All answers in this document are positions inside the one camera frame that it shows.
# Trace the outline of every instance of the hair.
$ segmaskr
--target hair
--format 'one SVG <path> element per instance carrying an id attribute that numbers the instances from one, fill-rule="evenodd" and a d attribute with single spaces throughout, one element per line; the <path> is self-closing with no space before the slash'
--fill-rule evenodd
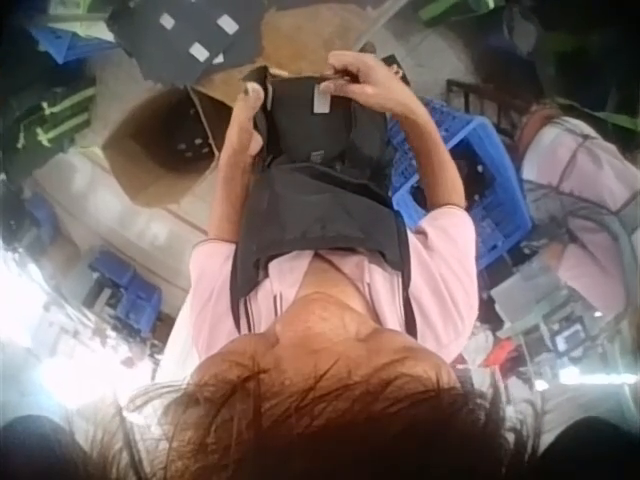
<path id="1" fill-rule="evenodd" d="M 120 409 L 110 425 L 121 428 L 73 456 L 77 478 L 486 480 L 524 478 L 536 456 L 526 429 L 506 427 L 498 395 L 425 387 L 408 376 L 327 388 L 321 375 L 289 392 L 263 373 L 148 389 L 133 409 L 171 398 L 162 433 L 138 438 L 125 418 L 131 405 Z"/>

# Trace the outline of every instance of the pink clothing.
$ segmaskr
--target pink clothing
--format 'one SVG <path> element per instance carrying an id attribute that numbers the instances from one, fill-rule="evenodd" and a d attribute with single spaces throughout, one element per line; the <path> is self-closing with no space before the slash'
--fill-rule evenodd
<path id="1" fill-rule="evenodd" d="M 473 222 L 457 207 L 434 210 L 409 234 L 409 249 L 412 276 L 409 295 L 418 324 L 418 341 L 449 362 L 462 351 L 478 313 Z M 235 244 L 217 240 L 205 240 L 193 251 L 191 291 L 163 362 L 188 363 L 181 369 L 182 375 L 238 336 L 229 298 L 234 251 Z M 360 288 L 384 327 L 404 331 L 398 272 L 378 255 L 317 253 Z M 293 302 L 313 255 L 312 251 L 293 252 L 269 263 L 268 278 L 249 296 L 255 332 L 266 330 Z M 184 343 L 189 342 L 194 352 L 184 350 Z M 169 361 L 167 355 L 174 358 Z M 179 375 L 165 374 L 164 379 L 172 376 Z"/>
<path id="2" fill-rule="evenodd" d="M 571 168 L 568 161 L 575 158 Z M 535 137 L 522 164 L 522 177 L 590 200 L 615 212 L 640 190 L 640 172 L 587 124 L 563 117 Z M 567 246 L 558 276 L 606 317 L 626 304 L 618 247 L 598 225 L 572 218 L 569 227 L 588 248 Z M 632 237 L 636 251 L 640 235 Z"/>

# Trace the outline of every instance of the white patch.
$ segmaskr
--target white patch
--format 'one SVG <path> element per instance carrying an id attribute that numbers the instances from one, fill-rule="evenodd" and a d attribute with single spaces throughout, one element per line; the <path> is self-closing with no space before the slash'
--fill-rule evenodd
<path id="1" fill-rule="evenodd" d="M 236 21 L 226 13 L 221 16 L 216 23 L 229 35 L 233 35 L 240 28 L 240 25 L 238 25 Z"/>
<path id="2" fill-rule="evenodd" d="M 162 25 L 167 30 L 171 30 L 175 24 L 176 21 L 168 13 L 163 13 L 160 17 L 160 25 Z"/>
<path id="3" fill-rule="evenodd" d="M 320 91 L 316 85 L 313 91 L 313 113 L 329 113 L 331 111 L 331 95 Z"/>
<path id="4" fill-rule="evenodd" d="M 209 50 L 204 48 L 198 42 L 191 45 L 189 49 L 189 53 L 196 57 L 199 61 L 204 62 L 207 58 L 209 58 Z"/>

